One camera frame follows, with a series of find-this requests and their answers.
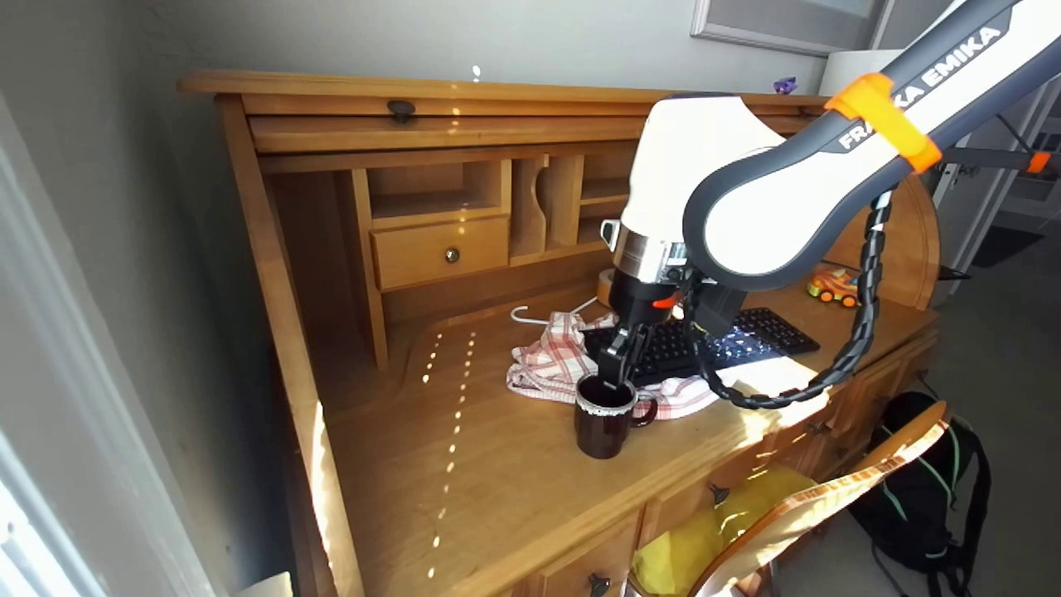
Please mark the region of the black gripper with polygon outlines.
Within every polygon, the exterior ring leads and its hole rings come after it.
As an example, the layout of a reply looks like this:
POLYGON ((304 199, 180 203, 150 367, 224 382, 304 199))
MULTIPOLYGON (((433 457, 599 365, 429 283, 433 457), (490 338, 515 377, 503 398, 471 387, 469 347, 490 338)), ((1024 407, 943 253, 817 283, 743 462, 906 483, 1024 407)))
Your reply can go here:
POLYGON ((650 336, 686 302, 686 293, 672 283, 641 283, 626 273, 615 273, 611 311, 617 315, 607 345, 599 347, 599 377, 611 387, 626 387, 626 358, 637 358, 650 336))

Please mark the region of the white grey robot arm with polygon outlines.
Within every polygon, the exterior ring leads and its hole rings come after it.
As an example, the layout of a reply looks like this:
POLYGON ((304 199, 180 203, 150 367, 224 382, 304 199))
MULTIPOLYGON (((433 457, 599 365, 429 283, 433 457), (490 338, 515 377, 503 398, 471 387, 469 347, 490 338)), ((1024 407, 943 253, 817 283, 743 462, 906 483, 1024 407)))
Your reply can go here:
POLYGON ((652 103, 615 235, 617 336, 599 377, 633 382, 672 300, 723 333, 748 293, 808 275, 854 212, 884 212, 898 183, 943 161, 1057 64, 1061 0, 954 0, 795 135, 772 134, 738 95, 652 103))

